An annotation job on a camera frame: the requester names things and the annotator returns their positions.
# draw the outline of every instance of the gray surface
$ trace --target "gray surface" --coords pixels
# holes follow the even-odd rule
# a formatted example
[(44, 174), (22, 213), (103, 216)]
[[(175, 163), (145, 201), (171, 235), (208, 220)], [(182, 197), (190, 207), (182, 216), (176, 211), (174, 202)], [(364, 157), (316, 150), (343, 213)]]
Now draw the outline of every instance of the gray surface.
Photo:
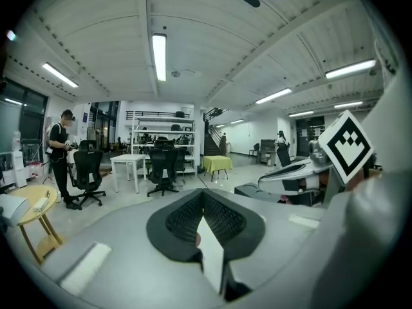
[(81, 299), (102, 308), (210, 308), (223, 304), (199, 264), (177, 263), (155, 249), (146, 223), (154, 211), (192, 190), (104, 216), (50, 254), (42, 271), (56, 280), (94, 241), (113, 248)]
[(293, 214), (321, 221), (325, 210), (306, 206), (268, 203), (221, 190), (215, 193), (263, 217), (266, 232), (251, 256), (230, 262), (234, 279), (256, 289), (278, 273), (299, 251), (314, 229), (289, 221)]

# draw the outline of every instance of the white shelving unit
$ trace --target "white shelving unit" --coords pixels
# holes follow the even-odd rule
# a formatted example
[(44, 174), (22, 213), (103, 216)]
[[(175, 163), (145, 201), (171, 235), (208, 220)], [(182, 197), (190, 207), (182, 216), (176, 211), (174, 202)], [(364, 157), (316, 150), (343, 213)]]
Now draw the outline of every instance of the white shelving unit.
[[(171, 131), (171, 130), (165, 130), (165, 129), (150, 129), (150, 127), (171, 127), (172, 124), (185, 124), (187, 127), (191, 127), (191, 131)], [(176, 118), (176, 117), (154, 117), (154, 116), (140, 116), (136, 115), (135, 112), (133, 112), (133, 119), (132, 119), (132, 138), (131, 141), (132, 143), (134, 142), (134, 139), (136, 136), (140, 133), (147, 133), (147, 134), (170, 134), (173, 136), (176, 135), (192, 135), (193, 137), (193, 143), (194, 143), (194, 131), (195, 131), (195, 125), (194, 125), (194, 119), (189, 119), (189, 118)], [(131, 153), (132, 154), (138, 154), (139, 148), (140, 147), (154, 147), (154, 144), (133, 144), (131, 146)], [(185, 161), (186, 161), (186, 166), (185, 166), (185, 174), (189, 173), (195, 173), (196, 174), (196, 168), (194, 166), (194, 144), (177, 144), (174, 147), (186, 147), (187, 150), (191, 153), (190, 155), (185, 156)], [(145, 160), (150, 160), (149, 155), (145, 157)], [(137, 170), (137, 174), (143, 175), (144, 170), (143, 167), (139, 168)]]

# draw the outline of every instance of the man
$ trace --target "man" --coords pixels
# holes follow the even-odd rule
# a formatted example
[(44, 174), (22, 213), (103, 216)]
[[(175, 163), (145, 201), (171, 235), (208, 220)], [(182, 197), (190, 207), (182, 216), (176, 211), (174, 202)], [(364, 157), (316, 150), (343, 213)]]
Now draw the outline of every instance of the man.
[(50, 154), (51, 166), (53, 167), (54, 177), (59, 187), (63, 201), (68, 209), (81, 209), (80, 205), (73, 203), (77, 197), (69, 195), (67, 191), (67, 132), (66, 127), (73, 122), (73, 113), (70, 110), (63, 111), (59, 124), (55, 124), (50, 131), (50, 147), (53, 151)]

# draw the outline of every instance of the fluorescent ceiling light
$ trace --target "fluorescent ceiling light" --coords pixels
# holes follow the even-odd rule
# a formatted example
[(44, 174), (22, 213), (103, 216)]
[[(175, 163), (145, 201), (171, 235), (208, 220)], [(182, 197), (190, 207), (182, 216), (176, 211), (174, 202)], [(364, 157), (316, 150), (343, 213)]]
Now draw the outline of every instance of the fluorescent ceiling light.
[(306, 116), (306, 115), (311, 115), (313, 111), (306, 111), (306, 112), (300, 112), (300, 113), (295, 113), (294, 115), (289, 115), (290, 117), (299, 117), (299, 116)]
[(337, 106), (335, 106), (335, 109), (342, 109), (342, 108), (348, 108), (350, 106), (359, 106), (362, 105), (363, 102), (352, 102), (352, 103), (345, 103), (345, 104), (338, 104)]
[(335, 77), (339, 77), (341, 75), (345, 75), (348, 73), (353, 73), (353, 72), (358, 72), (358, 71), (362, 71), (362, 70), (366, 70), (366, 69), (370, 69), (373, 68), (376, 64), (376, 60), (375, 59), (370, 59), (364, 62), (360, 62), (360, 63), (356, 63), (356, 64), (352, 64), (349, 66), (344, 66), (343, 68), (334, 70), (334, 71), (329, 71), (326, 72), (326, 78), (331, 79), (331, 78), (335, 78)]
[(20, 103), (20, 102), (18, 102), (18, 101), (16, 101), (16, 100), (10, 100), (9, 98), (5, 98), (5, 101), (10, 102), (10, 103), (13, 103), (13, 104), (17, 104), (18, 106), (20, 106), (21, 104), (23, 104), (23, 103)]
[(15, 34), (13, 31), (8, 31), (7, 32), (7, 37), (9, 38), (10, 41), (13, 41), (15, 39)]
[(279, 96), (283, 96), (283, 95), (289, 94), (289, 93), (291, 93), (291, 92), (292, 92), (292, 91), (291, 91), (289, 88), (286, 88), (286, 89), (284, 89), (284, 90), (281, 90), (281, 91), (278, 91), (277, 93), (272, 94), (271, 96), (262, 98), (261, 100), (257, 100), (257, 101), (256, 101), (256, 104), (265, 103), (265, 102), (267, 102), (267, 101), (269, 101), (269, 100), (272, 100), (273, 98), (276, 98), (276, 97), (279, 97)]
[(43, 65), (43, 68), (45, 68), (47, 71), (50, 73), (54, 74), (57, 78), (63, 80), (65, 83), (69, 84), (71, 87), (76, 88), (79, 85), (71, 81), (69, 78), (61, 74), (59, 71), (57, 71), (53, 66), (50, 64), (46, 63)]
[(153, 55), (157, 80), (166, 81), (166, 35), (153, 35)]

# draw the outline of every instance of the yellow tablecloth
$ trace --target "yellow tablecloth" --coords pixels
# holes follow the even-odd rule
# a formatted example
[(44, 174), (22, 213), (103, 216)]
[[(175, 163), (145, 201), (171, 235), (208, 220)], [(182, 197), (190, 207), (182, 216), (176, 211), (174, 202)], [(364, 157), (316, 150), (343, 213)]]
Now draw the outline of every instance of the yellow tablecloth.
[(212, 174), (220, 169), (232, 169), (232, 160), (224, 156), (204, 156), (202, 166)]

